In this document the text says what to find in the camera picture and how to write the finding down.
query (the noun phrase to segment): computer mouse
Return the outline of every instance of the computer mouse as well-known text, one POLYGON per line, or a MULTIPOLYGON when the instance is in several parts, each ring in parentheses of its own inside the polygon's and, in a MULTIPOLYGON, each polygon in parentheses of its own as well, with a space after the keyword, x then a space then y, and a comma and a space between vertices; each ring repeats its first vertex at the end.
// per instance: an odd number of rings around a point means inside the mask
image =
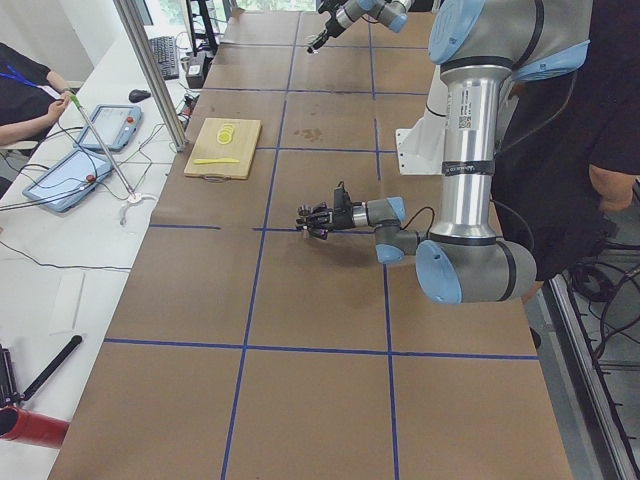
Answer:
POLYGON ((144 100, 145 98, 149 98, 150 96, 151 96, 151 93, 147 92, 146 90, 135 89, 129 92, 129 101, 131 103, 138 103, 144 100))

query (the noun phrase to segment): white surface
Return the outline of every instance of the white surface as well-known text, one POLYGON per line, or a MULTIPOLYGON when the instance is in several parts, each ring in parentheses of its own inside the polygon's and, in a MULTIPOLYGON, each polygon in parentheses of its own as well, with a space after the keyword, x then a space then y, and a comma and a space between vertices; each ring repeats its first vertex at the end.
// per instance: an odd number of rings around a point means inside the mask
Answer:
MULTIPOLYGON (((177 80, 168 82, 168 87, 177 105, 184 89, 177 80)), ((128 93, 134 88, 148 87, 129 40, 123 36, 96 67, 78 98, 92 111, 100 103, 128 103, 128 93)), ((131 143, 114 155, 117 161, 135 152, 162 122, 153 99, 138 105, 143 110, 142 122, 131 143)), ((61 124, 65 128, 82 126, 82 116, 71 105, 61 124)), ((72 146, 66 135, 57 135, 40 147, 30 163, 51 166, 72 146)), ((175 155, 166 128, 161 129, 143 152, 151 158, 151 164, 137 154, 121 165, 122 171, 132 185, 139 184, 137 192, 159 195, 175 155)), ((35 167, 25 170, 32 178, 41 172, 35 167)), ((26 198, 21 192, 30 183, 27 176, 19 175, 0 201, 0 210, 24 202, 26 198)), ((155 202, 144 201, 129 208, 127 223, 121 226, 118 214, 126 197, 122 182, 114 174, 78 206, 63 214, 42 207, 0 211, 0 227, 4 229, 0 240, 42 263, 131 267, 155 202)), ((83 337, 83 342, 23 408, 63 420, 72 419, 126 280, 126 272, 113 270, 41 267, 0 245, 0 343, 11 353, 20 392, 73 335, 83 337), (70 309, 75 318, 65 319, 56 316, 60 314, 56 302, 59 295, 74 295, 73 288, 60 292, 61 282, 67 282, 70 271, 84 272, 84 276, 81 295, 76 295, 78 304, 70 309), (58 325, 66 331, 55 333, 60 330, 58 325)), ((57 453, 44 447, 0 441, 2 478, 45 479, 57 453)))

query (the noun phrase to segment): black keyboard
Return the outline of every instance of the black keyboard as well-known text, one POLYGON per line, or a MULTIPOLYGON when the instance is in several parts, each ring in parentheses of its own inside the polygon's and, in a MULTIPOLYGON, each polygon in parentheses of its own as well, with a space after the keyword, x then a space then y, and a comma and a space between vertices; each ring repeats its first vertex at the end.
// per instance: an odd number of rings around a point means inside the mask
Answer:
POLYGON ((174 37, 156 37, 149 39, 151 51, 158 62, 160 73, 165 80, 180 76, 180 60, 174 37))

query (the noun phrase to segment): red cylinder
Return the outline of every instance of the red cylinder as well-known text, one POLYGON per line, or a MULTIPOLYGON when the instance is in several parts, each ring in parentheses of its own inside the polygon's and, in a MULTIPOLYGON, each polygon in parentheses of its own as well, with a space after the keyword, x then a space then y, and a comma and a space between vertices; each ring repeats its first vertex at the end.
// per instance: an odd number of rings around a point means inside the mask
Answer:
POLYGON ((69 422, 16 407, 0 409, 0 440, 60 448, 69 422))

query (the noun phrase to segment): wooden cutting board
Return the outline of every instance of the wooden cutting board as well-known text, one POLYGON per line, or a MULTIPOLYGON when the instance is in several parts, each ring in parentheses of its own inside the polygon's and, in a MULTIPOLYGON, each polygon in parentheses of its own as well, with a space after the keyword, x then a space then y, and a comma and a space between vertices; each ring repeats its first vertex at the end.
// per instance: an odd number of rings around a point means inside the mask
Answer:
POLYGON ((187 177, 246 180, 249 177, 260 128, 260 120, 207 118, 193 146, 184 174, 187 177), (238 162, 227 163, 228 159, 238 162), (197 164, 202 161, 211 163, 197 164))

